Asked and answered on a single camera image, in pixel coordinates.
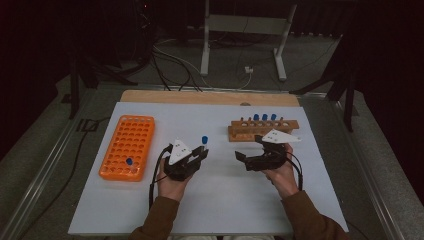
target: gray floor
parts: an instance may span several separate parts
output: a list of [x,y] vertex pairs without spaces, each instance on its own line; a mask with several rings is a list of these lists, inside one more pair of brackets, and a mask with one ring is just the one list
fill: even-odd
[[[213,49],[207,77],[201,79],[194,68],[190,70],[197,85],[204,90],[286,92],[317,80],[337,46],[337,41],[331,38],[290,37],[283,52],[288,80],[280,82],[271,55],[273,47],[278,43],[279,39],[272,37],[266,42],[246,48]],[[170,40],[158,43],[156,46],[161,51],[183,58],[200,68],[201,40],[190,40],[187,43]],[[158,60],[158,64],[168,78],[178,83],[185,81],[186,75],[181,67],[162,60]],[[245,86],[249,79],[248,74],[243,72],[244,66],[252,66],[254,72],[249,84],[239,89]],[[137,89],[163,88],[151,66],[129,79],[139,83],[135,87]],[[395,232],[398,230],[404,239],[424,239],[421,228],[424,224],[423,207],[361,94],[356,93],[356,116],[353,117],[355,132],[351,134],[341,124],[338,104],[328,102],[323,99],[322,94],[318,94],[325,93],[330,86],[328,84],[315,89],[314,93],[317,94],[300,98],[300,103],[310,119],[345,218],[359,228],[368,239],[402,239],[389,236],[393,233],[393,229]],[[40,215],[71,173],[84,133],[76,132],[77,124],[67,119],[70,106],[60,103],[63,95],[69,92],[69,79],[60,81],[58,89],[59,96],[0,162],[2,231],[38,169],[43,161],[49,158],[51,150],[61,137],[61,132],[67,126],[71,126],[69,128],[73,129],[73,132],[69,135],[63,152],[59,153],[59,161],[50,180],[42,189],[40,198],[22,229],[28,229],[29,223]],[[102,119],[110,116],[114,104],[119,101],[125,89],[129,88],[103,78],[97,90],[85,91],[83,102],[86,105],[82,106],[76,121],[81,118]],[[104,237],[70,236],[67,230],[106,127],[107,121],[102,122],[96,132],[87,134],[78,157],[75,175],[68,187],[47,212],[31,226],[24,239],[104,239]],[[359,158],[366,160],[365,165],[358,162]],[[23,160],[26,164],[16,168],[16,162]],[[371,171],[371,179],[370,175],[364,174],[367,171]],[[383,206],[386,209],[376,211],[376,206]],[[393,221],[387,221],[385,219],[387,215],[382,216],[381,212],[388,212],[391,218],[389,220]],[[394,225],[387,227],[387,222],[394,222]],[[355,227],[348,226],[351,239],[366,239]],[[125,237],[114,236],[111,239],[125,239]]]

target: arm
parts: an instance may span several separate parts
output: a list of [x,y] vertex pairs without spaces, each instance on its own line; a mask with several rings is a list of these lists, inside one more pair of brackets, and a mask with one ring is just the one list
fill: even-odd
[[[293,148],[285,144],[287,158],[291,160]],[[274,170],[264,170],[267,178],[277,189],[292,224],[296,240],[348,239],[347,234],[334,220],[321,215],[305,191],[299,191],[294,178],[293,166],[286,162]]]
[[[166,176],[163,172],[164,160],[160,163],[157,179]],[[191,177],[183,182],[174,181],[168,177],[158,181],[158,197],[155,199],[144,225],[136,228],[129,240],[164,240],[169,236],[172,225],[177,217],[178,207],[183,198],[184,190]]]

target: brown sleeve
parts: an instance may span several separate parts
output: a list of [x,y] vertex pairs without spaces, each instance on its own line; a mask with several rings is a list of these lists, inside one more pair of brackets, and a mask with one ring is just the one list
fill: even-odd
[[157,197],[153,203],[149,214],[144,221],[144,225],[136,228],[129,240],[164,240],[172,230],[172,224],[177,217],[178,201]]
[[282,202],[296,240],[349,239],[339,224],[318,212],[305,191],[300,191]]

